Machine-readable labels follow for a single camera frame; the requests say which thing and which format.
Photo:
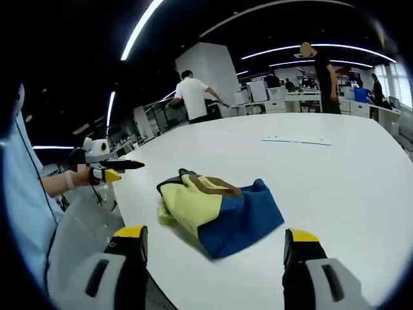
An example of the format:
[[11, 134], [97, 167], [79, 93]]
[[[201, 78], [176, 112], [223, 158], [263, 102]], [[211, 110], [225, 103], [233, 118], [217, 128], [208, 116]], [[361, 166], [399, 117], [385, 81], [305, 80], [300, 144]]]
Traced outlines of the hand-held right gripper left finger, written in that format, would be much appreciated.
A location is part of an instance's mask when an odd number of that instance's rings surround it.
[[148, 229], [123, 227], [69, 278], [70, 309], [144, 309]]

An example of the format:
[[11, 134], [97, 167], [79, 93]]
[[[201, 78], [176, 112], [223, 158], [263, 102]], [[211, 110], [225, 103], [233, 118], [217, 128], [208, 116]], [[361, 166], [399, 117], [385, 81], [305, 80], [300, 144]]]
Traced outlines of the person's left hand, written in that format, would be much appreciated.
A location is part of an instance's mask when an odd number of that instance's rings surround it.
[[85, 167], [72, 175], [72, 181], [75, 187], [86, 187], [91, 185], [90, 167]]

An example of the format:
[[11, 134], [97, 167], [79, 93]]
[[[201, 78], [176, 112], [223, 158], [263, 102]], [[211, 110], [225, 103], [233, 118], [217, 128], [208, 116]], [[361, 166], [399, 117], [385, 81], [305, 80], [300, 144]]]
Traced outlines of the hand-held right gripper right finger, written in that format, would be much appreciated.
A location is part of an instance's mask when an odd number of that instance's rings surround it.
[[329, 258], [319, 239], [298, 229], [285, 231], [285, 309], [371, 309], [361, 282], [337, 259]]

